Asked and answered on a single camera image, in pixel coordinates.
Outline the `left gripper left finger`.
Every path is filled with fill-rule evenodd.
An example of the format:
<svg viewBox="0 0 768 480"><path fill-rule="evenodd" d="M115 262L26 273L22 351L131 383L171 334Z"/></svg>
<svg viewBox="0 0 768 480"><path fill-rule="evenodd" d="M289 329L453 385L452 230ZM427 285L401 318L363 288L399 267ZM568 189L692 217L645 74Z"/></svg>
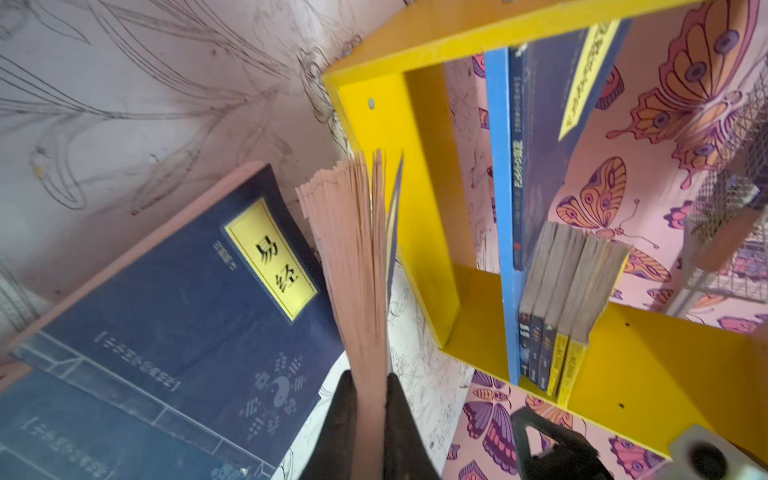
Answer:
<svg viewBox="0 0 768 480"><path fill-rule="evenodd" d="M337 384L320 435L300 480L349 480L355 443L357 393L349 370Z"/></svg>

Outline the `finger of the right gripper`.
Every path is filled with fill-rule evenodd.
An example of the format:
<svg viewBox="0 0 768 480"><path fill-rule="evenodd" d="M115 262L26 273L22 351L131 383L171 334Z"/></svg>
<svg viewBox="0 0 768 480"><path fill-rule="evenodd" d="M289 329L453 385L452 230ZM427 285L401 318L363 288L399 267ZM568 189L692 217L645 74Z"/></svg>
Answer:
<svg viewBox="0 0 768 480"><path fill-rule="evenodd" d="M598 451L583 435L540 417L529 407L511 414L510 421L521 479L613 479ZM553 445L532 454L529 429L551 438Z"/></svg>

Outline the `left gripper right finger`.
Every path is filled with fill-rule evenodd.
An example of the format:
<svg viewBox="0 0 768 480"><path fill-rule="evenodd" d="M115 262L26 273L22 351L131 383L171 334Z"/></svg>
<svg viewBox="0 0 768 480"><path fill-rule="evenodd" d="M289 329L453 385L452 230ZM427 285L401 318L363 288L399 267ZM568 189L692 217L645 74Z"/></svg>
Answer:
<svg viewBox="0 0 768 480"><path fill-rule="evenodd" d="M383 479L440 479L424 447L404 390L395 373L389 373L387 376Z"/></svg>

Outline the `dark portrait book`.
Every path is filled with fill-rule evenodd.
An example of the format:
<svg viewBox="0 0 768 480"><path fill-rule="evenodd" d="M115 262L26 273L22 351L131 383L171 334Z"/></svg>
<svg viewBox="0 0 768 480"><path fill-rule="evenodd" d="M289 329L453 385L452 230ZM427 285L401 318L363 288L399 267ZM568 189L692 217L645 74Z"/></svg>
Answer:
<svg viewBox="0 0 768 480"><path fill-rule="evenodd" d="M543 392L549 389L557 330L585 241L583 232L577 228L562 223L556 227L543 279L546 291L537 300L537 305L544 307L537 381Z"/></svg>
<svg viewBox="0 0 768 480"><path fill-rule="evenodd" d="M544 323L549 305L554 295L560 269L564 262L570 238L570 227L558 222L548 222L542 230L541 258L537 266L541 267L541 282L532 312L532 336L529 379L536 385L540 375L541 347L544 337Z"/></svg>

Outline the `yellow cartoon book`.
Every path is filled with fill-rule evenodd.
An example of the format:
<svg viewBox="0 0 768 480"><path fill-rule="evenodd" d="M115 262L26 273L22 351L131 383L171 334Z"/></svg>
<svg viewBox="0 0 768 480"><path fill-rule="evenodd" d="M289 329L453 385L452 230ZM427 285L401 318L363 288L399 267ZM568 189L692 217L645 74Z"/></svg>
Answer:
<svg viewBox="0 0 768 480"><path fill-rule="evenodd" d="M567 355L558 384L557 404L566 408L583 365L591 331L604 312L612 291L620 279L631 247L627 244L598 239L595 253L589 258L587 276L578 284L572 311Z"/></svg>
<svg viewBox="0 0 768 480"><path fill-rule="evenodd" d="M560 302L559 309L555 310L557 329L553 353L550 355L551 363L547 371L549 374L547 393L552 397L557 392L568 342L583 303L584 291L592 276L593 263L601 250L600 241L594 235L584 235L579 232L579 236L575 237L574 240L574 246L580 246L581 250L578 255L575 255L575 250L569 251L568 266L570 270L563 277L566 283L560 290L560 293L565 293L566 296Z"/></svg>

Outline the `navy book yellow label top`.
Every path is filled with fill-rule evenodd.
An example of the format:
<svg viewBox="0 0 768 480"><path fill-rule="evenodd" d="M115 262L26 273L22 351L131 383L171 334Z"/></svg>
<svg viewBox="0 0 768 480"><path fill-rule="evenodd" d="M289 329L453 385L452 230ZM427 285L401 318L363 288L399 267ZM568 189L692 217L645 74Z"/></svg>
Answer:
<svg viewBox="0 0 768 480"><path fill-rule="evenodd" d="M529 267L536 237L629 32L629 20L508 50L513 265Z"/></svg>

